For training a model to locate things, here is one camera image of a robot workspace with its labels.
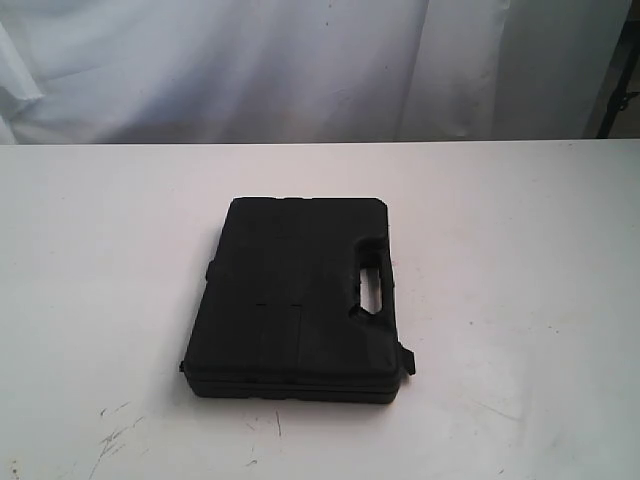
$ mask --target white table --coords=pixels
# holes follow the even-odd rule
[[[387,202],[393,404],[193,396],[251,195]],[[638,478],[639,141],[1,147],[0,229],[0,479]]]

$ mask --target white backdrop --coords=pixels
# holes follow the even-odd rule
[[[582,135],[630,0],[0,0],[0,141]]]

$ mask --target black plastic case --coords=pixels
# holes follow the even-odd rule
[[[371,267],[376,314],[360,306]],[[415,373],[378,199],[235,199],[206,279],[181,364],[199,396],[388,403]]]

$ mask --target white fabric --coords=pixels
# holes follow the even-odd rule
[[[579,137],[629,3],[0,0],[0,141]]]

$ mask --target table surface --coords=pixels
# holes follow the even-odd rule
[[[393,404],[191,393],[238,196],[388,204]],[[640,141],[1,147],[0,226],[0,479],[640,471]]]

